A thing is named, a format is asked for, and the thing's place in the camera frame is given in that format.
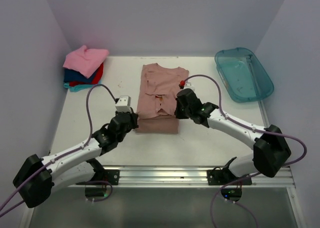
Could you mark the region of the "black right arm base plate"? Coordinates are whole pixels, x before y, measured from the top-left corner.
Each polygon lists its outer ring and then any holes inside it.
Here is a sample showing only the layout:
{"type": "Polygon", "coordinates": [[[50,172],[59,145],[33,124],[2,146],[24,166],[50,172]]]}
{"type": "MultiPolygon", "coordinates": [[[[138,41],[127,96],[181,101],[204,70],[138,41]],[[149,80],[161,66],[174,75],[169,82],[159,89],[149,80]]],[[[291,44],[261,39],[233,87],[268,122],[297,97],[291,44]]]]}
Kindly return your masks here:
{"type": "Polygon", "coordinates": [[[221,167],[208,169],[206,171],[206,178],[209,186],[223,186],[240,179],[240,177],[236,177],[227,168],[221,167]]]}

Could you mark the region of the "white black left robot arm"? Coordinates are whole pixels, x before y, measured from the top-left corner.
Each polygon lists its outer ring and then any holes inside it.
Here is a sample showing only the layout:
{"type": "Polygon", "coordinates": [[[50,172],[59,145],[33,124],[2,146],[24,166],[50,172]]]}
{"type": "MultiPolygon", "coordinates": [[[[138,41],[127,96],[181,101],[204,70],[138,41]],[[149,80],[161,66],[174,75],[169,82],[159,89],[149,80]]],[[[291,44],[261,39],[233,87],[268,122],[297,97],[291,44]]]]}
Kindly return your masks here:
{"type": "Polygon", "coordinates": [[[136,113],[116,112],[109,123],[87,140],[64,152],[42,158],[36,154],[29,156],[13,179],[13,185],[28,208],[39,206],[53,192],[70,185],[108,185],[97,158],[115,149],[136,128],[136,113]]]}

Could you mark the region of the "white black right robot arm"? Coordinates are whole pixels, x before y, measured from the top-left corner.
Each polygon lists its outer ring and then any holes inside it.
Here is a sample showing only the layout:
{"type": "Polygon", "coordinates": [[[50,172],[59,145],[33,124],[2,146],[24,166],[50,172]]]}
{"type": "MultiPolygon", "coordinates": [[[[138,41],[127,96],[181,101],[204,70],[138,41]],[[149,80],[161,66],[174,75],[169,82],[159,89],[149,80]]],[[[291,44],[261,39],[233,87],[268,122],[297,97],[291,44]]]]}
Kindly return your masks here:
{"type": "Polygon", "coordinates": [[[277,126],[270,125],[259,133],[253,124],[241,119],[236,118],[232,122],[233,116],[223,115],[216,104],[202,103],[190,88],[177,93],[175,116],[177,119],[190,119],[195,124],[223,132],[252,150],[249,155],[231,158],[221,168],[208,170],[210,185],[232,185],[251,173],[261,173],[273,178],[292,154],[277,126]]]}

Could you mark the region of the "dusty pink printed t-shirt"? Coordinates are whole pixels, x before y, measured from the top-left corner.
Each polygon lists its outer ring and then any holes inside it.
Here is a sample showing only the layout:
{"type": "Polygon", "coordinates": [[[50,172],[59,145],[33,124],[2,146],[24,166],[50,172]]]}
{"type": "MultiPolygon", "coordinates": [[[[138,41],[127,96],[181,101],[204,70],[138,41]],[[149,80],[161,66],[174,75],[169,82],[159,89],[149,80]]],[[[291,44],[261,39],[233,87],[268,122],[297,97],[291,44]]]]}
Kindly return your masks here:
{"type": "Polygon", "coordinates": [[[182,67],[165,68],[158,63],[142,66],[136,113],[137,133],[178,134],[179,120],[175,117],[179,84],[189,76],[182,67]]]}

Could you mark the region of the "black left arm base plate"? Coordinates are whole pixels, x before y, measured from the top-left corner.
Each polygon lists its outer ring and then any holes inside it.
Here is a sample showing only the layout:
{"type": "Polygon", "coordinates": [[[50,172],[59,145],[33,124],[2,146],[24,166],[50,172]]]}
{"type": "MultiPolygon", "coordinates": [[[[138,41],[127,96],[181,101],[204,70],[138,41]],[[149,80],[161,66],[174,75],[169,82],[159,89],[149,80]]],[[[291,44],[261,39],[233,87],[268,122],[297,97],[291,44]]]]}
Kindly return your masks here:
{"type": "Polygon", "coordinates": [[[107,183],[118,185],[120,179],[120,171],[118,169],[102,169],[94,173],[89,181],[78,182],[76,185],[103,185],[107,183]]]}

